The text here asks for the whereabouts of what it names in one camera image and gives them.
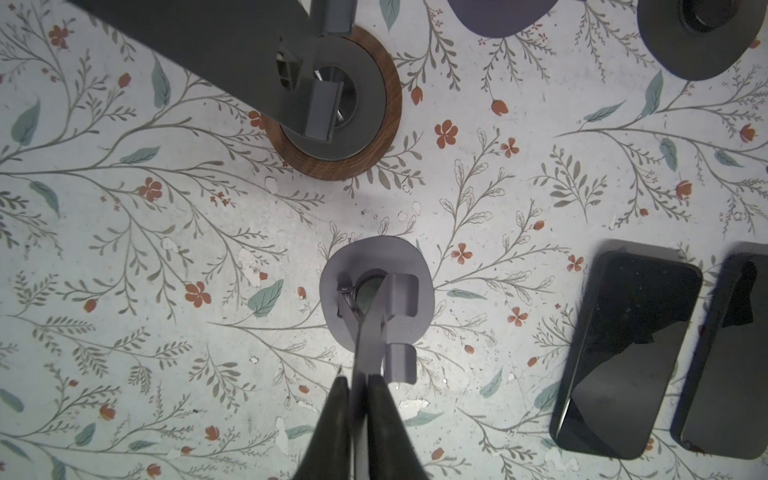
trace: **black smartphone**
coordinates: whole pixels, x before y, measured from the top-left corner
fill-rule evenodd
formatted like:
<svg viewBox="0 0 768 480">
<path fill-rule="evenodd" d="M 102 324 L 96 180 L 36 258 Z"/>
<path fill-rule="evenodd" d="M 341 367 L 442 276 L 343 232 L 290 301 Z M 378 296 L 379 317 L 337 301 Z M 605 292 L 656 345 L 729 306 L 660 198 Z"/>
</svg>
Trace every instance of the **black smartphone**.
<svg viewBox="0 0 768 480">
<path fill-rule="evenodd" d="M 693 265 L 626 252 L 590 275 L 550 433 L 563 449 L 642 455 L 701 288 Z"/>
<path fill-rule="evenodd" d="M 768 257 L 720 268 L 712 304 L 672 421 L 695 452 L 756 458 L 768 447 Z"/>
</svg>

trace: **green leaf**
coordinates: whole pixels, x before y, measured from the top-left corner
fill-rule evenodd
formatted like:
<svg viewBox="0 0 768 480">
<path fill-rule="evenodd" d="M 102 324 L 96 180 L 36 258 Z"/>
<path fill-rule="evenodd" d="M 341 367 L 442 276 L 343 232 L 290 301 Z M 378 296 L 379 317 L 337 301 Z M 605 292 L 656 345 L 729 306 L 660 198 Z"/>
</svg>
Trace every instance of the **green leaf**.
<svg viewBox="0 0 768 480">
<path fill-rule="evenodd" d="M 31 462 L 31 460 L 29 459 L 27 454 L 24 453 L 24 450 L 20 449 L 16 445 L 10 443 L 8 440 L 0 440 L 0 443 L 2 443 L 11 452 L 14 452 L 16 455 L 18 455 L 20 457 L 24 457 L 24 458 L 26 458 L 27 460 L 29 460 Z"/>
<path fill-rule="evenodd" d="M 42 182 L 29 182 L 29 187 L 45 198 L 45 203 L 59 215 L 58 212 L 58 195 L 48 185 Z"/>
<path fill-rule="evenodd" d="M 402 424 L 405 425 L 406 427 L 418 427 L 418 426 L 426 425 L 430 423 L 432 420 L 438 418 L 440 415 L 442 415 L 442 412 L 427 413 L 419 410 L 419 413 L 417 413 L 415 417 L 405 420 Z"/>
<path fill-rule="evenodd" d="M 382 187 L 387 190 L 392 188 L 392 186 L 389 184 L 389 178 L 386 177 L 384 170 L 381 168 L 379 168 L 379 183 L 381 183 Z"/>
<path fill-rule="evenodd" d="M 78 433 L 74 437 L 74 442 L 78 444 L 78 447 L 85 447 L 87 444 L 91 443 L 91 440 L 94 438 L 95 432 L 96 432 L 96 424 L 91 423 L 90 425 L 85 427 L 82 432 Z"/>
<path fill-rule="evenodd" d="M 658 110 L 663 89 L 664 77 L 661 75 L 661 70 L 659 70 L 659 73 L 648 84 L 648 88 L 645 89 L 645 108 L 643 108 L 640 118 L 647 117 Z"/>
<path fill-rule="evenodd" d="M 458 288 L 455 288 L 448 292 L 448 296 L 454 296 L 456 298 L 466 298 L 466 299 L 473 299 L 473 298 L 479 298 L 486 300 L 486 298 L 483 295 L 479 295 L 474 292 L 468 292 L 467 290 L 461 290 Z"/>
<path fill-rule="evenodd" d="M 715 158 L 717 161 L 722 163 L 723 165 L 727 165 L 728 167 L 743 167 L 743 165 L 739 165 L 733 157 L 731 157 L 729 154 L 725 153 L 725 151 L 718 150 L 715 152 Z"/>
<path fill-rule="evenodd" d="M 3 402 L 9 407 L 11 407 L 15 412 L 21 413 L 24 412 L 24 404 L 21 400 L 18 399 L 16 395 L 13 395 L 6 389 L 0 389 L 0 399 L 2 399 Z"/>
<path fill-rule="evenodd" d="M 253 310 L 256 318 L 266 316 L 275 307 L 277 299 L 283 292 L 283 281 L 277 280 L 273 285 L 264 287 L 248 299 L 248 308 Z"/>
<path fill-rule="evenodd" d="M 677 145 L 669 138 L 662 138 L 659 144 L 659 150 L 667 161 L 667 166 L 672 171 L 677 171 Z"/>
<path fill-rule="evenodd" d="M 591 121 L 600 121 L 604 118 L 608 118 L 611 116 L 611 114 L 613 114 L 616 110 L 618 110 L 619 107 L 623 104 L 624 102 L 622 101 L 620 104 L 611 105 L 610 107 L 603 107 L 600 110 L 594 112 L 593 114 L 587 115 L 586 117 L 584 117 L 584 119 L 587 122 L 591 122 Z"/>
<path fill-rule="evenodd" d="M 152 160 L 159 150 L 160 147 L 139 148 L 134 153 L 122 157 L 120 163 L 127 165 L 142 164 L 145 161 Z"/>
<path fill-rule="evenodd" d="M 379 7 L 382 9 L 386 29 L 389 31 L 400 13 L 400 0 L 379 0 Z"/>
<path fill-rule="evenodd" d="M 152 70 L 152 88 L 154 89 L 154 106 L 162 108 L 170 102 L 170 82 L 165 76 L 160 60 L 154 56 L 154 69 Z"/>
<path fill-rule="evenodd" d="M 558 390 L 560 389 L 560 382 L 555 382 L 543 389 L 541 393 L 536 395 L 533 401 L 533 406 L 542 412 L 547 412 L 549 409 L 554 408 L 554 401 L 558 397 Z"/>
<path fill-rule="evenodd" d="M 136 442 L 131 442 L 128 444 L 128 451 L 135 452 L 136 450 L 145 449 L 147 447 L 151 447 L 152 445 L 157 445 L 157 442 L 147 442 L 146 440 L 137 440 Z"/>
<path fill-rule="evenodd" d="M 51 457 L 51 461 L 53 462 L 51 480 L 67 480 L 67 466 L 56 457 Z"/>
<path fill-rule="evenodd" d="M 498 369 L 498 373 L 493 377 L 493 380 L 491 380 L 488 385 L 480 389 L 480 395 L 482 395 L 484 399 L 490 398 L 490 396 L 496 393 L 498 387 L 502 384 L 502 370 L 504 370 L 503 367 Z"/>
<path fill-rule="evenodd" d="M 307 433 L 312 433 L 315 431 L 315 427 L 309 426 L 309 425 L 299 425 L 297 427 L 293 427 L 292 429 L 286 430 L 286 435 L 288 435 L 288 439 L 296 439 L 299 438 L 301 435 L 305 435 Z"/>
<path fill-rule="evenodd" d="M 552 447 L 556 447 L 557 445 L 551 441 L 550 439 L 541 439 L 541 444 L 544 446 L 545 449 L 549 450 Z"/>
<path fill-rule="evenodd" d="M 40 119 L 40 100 L 18 116 L 11 127 L 11 138 L 26 147 L 32 141 Z"/>
</svg>

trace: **round wooden ring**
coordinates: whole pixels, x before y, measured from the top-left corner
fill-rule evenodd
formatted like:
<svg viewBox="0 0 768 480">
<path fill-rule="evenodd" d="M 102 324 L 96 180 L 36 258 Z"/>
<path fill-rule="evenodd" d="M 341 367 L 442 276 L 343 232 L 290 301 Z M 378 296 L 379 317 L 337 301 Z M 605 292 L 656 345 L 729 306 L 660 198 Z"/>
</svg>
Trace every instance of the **round wooden ring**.
<svg viewBox="0 0 768 480">
<path fill-rule="evenodd" d="M 360 45 L 371 55 L 379 66 L 384 77 L 386 90 L 386 107 L 384 119 L 379 133 L 371 143 L 358 154 L 339 161 L 325 161 L 310 157 L 294 145 L 283 132 L 283 127 L 276 121 L 264 117 L 264 130 L 277 153 L 288 165 L 299 172 L 320 180 L 346 180 L 356 177 L 379 163 L 387 149 L 395 140 L 400 126 L 402 114 L 402 91 L 400 77 L 397 75 L 395 62 L 384 45 L 364 28 L 355 26 L 351 35 L 346 35 L 351 41 Z"/>
</svg>

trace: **floral tablecloth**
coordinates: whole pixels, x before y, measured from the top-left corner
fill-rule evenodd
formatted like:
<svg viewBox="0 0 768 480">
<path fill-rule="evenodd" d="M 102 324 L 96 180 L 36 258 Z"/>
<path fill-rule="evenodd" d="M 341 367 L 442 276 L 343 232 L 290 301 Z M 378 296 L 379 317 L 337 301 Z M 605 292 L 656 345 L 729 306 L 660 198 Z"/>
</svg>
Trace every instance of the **floral tablecloth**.
<svg viewBox="0 0 768 480">
<path fill-rule="evenodd" d="M 685 82 L 647 52 L 635 5 L 563 0 L 495 40 L 445 0 L 360 0 L 402 123 L 371 171 L 327 183 L 280 160 L 257 111 L 119 31 L 4 2 L 0 478 L 289 478 L 352 363 L 319 273 L 384 234 L 434 277 L 419 381 L 391 386 L 431 476 L 768 477 L 766 455 L 696 455 L 668 433 L 720 262 L 766 239 L 765 34 Z M 705 277 L 631 462 L 547 433 L 609 238 L 675 249 Z"/>
</svg>

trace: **gray oval base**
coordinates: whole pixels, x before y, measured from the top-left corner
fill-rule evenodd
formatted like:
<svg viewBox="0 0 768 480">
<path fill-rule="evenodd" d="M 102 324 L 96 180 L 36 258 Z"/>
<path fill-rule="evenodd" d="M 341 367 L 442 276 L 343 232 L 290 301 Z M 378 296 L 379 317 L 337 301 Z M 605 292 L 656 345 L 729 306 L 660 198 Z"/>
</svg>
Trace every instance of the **gray oval base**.
<svg viewBox="0 0 768 480">
<path fill-rule="evenodd" d="M 435 289 L 422 254 L 398 237 L 371 237 L 342 247 L 328 260 L 320 275 L 320 305 L 333 338 L 350 352 L 356 339 L 339 316 L 338 279 L 346 272 L 354 286 L 371 271 L 410 273 L 419 278 L 419 305 L 414 317 L 398 315 L 386 327 L 386 343 L 416 343 L 429 328 L 435 314 Z"/>
</svg>

